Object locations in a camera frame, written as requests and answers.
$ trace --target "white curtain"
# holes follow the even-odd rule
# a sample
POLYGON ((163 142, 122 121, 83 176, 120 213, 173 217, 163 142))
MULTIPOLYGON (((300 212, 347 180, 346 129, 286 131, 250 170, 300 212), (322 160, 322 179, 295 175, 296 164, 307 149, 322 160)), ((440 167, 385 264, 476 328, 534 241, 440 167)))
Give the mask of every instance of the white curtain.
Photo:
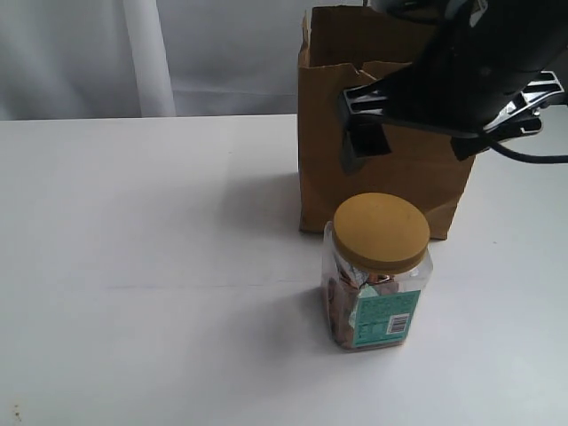
POLYGON ((0 0, 0 120, 292 113, 322 4, 0 0))

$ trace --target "jar lid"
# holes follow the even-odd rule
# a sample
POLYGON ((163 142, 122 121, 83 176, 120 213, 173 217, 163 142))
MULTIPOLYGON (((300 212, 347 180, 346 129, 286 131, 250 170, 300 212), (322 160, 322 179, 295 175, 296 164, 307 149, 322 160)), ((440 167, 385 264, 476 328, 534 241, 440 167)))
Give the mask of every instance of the jar lid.
POLYGON ((359 269, 382 274, 410 271, 423 259, 430 227, 419 209, 386 193, 362 193, 334 215, 334 243, 359 269))

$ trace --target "barcode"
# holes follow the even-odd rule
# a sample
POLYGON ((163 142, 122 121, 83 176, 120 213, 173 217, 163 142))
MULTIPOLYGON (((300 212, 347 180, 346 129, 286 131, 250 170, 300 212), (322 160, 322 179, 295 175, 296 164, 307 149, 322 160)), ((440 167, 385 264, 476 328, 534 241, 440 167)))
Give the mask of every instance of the barcode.
POLYGON ((389 319, 389 327, 387 328, 387 335, 394 335, 395 333, 404 333, 406 325, 410 319, 409 313, 402 315, 391 315, 389 319))

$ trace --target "plastic jar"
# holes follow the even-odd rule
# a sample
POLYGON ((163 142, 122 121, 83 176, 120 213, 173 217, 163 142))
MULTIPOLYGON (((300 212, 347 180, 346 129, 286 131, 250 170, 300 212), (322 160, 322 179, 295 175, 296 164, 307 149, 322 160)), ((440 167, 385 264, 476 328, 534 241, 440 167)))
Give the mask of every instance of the plastic jar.
POLYGON ((322 289, 333 339, 349 351, 406 340, 433 266, 419 209, 385 193, 345 201, 324 235, 322 289))

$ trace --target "robotic arm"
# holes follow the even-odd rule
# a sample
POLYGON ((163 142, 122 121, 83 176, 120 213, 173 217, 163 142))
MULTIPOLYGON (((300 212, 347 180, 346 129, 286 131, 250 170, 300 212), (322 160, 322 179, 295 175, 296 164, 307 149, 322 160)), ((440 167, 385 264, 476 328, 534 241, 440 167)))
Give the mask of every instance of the robotic arm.
POLYGON ((500 144, 538 133, 540 109, 566 101, 555 74, 543 69, 568 45, 568 1, 415 0, 390 12, 404 17, 406 8, 424 5, 443 18, 422 56, 340 94, 346 169, 390 151, 383 123, 450 135, 460 160, 491 147, 524 162, 568 162, 500 144))

